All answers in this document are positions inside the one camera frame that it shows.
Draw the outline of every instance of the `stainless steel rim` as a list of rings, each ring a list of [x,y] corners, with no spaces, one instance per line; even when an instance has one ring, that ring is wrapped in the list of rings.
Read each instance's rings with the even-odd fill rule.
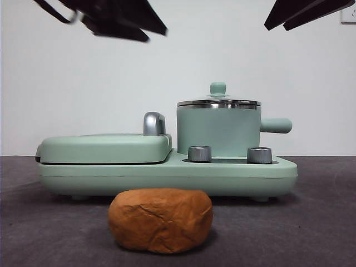
[[[261,106],[261,102],[252,101],[252,100],[233,100],[233,99],[205,99],[205,100],[191,100],[191,101],[182,101],[177,104],[180,106],[192,106],[192,105],[210,105],[210,104],[219,104],[219,105],[247,105],[247,106]]]
[[[178,110],[181,108],[242,108],[244,110],[261,110],[260,106],[254,105],[240,105],[240,104],[204,104],[204,105],[186,105],[178,106]]]

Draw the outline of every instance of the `pot lid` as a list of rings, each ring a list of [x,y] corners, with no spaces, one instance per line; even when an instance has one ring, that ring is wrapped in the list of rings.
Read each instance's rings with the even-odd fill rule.
[[[191,105],[210,105],[210,104],[233,104],[243,106],[261,106],[261,102],[252,100],[238,100],[226,94],[226,84],[224,82],[213,82],[210,85],[210,94],[199,99],[182,101],[177,104],[180,106]]]

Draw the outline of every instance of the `green pot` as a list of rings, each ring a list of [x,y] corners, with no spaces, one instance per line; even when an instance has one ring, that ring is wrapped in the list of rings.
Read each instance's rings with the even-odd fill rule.
[[[237,100],[226,94],[226,84],[214,82],[204,99],[177,104],[178,153],[189,146],[210,146],[212,157],[243,157],[260,145],[261,132],[288,133],[287,118],[261,120],[261,103]]]

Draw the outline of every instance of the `pot lid knob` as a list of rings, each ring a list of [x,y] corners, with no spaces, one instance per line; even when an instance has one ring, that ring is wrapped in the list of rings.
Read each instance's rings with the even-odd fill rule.
[[[210,94],[224,95],[226,93],[226,84],[224,82],[213,82],[210,85]]]

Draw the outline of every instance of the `gray tabletop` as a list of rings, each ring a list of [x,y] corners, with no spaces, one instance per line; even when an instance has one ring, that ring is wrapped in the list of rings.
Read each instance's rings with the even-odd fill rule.
[[[213,197],[207,241],[182,254],[116,245],[112,197],[74,202],[44,188],[33,157],[1,157],[1,266],[356,266],[356,157],[284,157],[293,191],[267,203]]]

